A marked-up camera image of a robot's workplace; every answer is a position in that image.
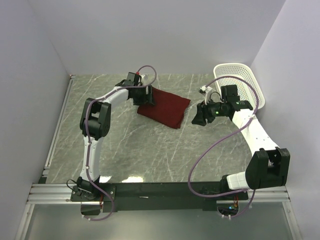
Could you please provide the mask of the dark red polo shirt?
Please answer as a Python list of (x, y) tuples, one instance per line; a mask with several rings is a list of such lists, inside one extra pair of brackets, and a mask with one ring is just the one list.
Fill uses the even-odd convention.
[(137, 109), (137, 113), (172, 129), (180, 129), (184, 113), (191, 103), (188, 98), (152, 88), (155, 105), (147, 103)]

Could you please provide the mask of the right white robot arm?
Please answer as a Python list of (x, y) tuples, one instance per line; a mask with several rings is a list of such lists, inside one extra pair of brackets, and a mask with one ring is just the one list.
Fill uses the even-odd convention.
[(197, 104), (192, 124), (205, 126), (217, 117), (228, 117), (243, 135), (251, 152), (251, 160), (245, 171), (229, 174), (220, 180), (219, 193), (230, 200), (238, 190), (257, 190), (285, 186), (287, 183), (290, 152), (280, 148), (268, 136), (255, 110), (248, 100), (242, 100), (235, 84), (221, 87), (221, 100), (211, 99), (214, 92), (209, 86), (199, 90), (204, 101)]

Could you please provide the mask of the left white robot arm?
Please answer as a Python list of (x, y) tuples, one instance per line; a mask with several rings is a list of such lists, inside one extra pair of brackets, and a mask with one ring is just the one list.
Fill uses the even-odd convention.
[(143, 85), (142, 78), (138, 72), (129, 72), (127, 78), (108, 93), (85, 101), (79, 123), (84, 139), (84, 155), (76, 185), (88, 201), (94, 201), (102, 194), (99, 187), (99, 164), (102, 143), (111, 127), (112, 110), (129, 99), (132, 99), (135, 106), (156, 104), (152, 83)]

